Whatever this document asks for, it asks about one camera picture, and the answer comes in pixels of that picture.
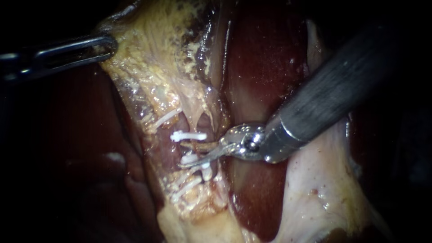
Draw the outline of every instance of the dark background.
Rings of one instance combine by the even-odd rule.
[[[108,16],[117,1],[76,0],[0,4],[0,52],[24,45],[89,33]],[[429,236],[432,188],[432,112],[424,57],[428,28],[424,6],[390,1],[307,0],[300,4],[314,19],[327,46],[336,48],[369,18],[389,14],[403,25],[409,55],[393,86],[362,105],[356,125],[359,145],[354,157],[369,161],[362,185],[371,203],[389,223],[399,241]],[[39,110],[46,106],[53,80],[45,79],[1,91],[0,150],[3,150],[5,237],[56,240],[66,232],[59,218],[67,205],[56,201],[51,182],[35,157],[43,131]]]

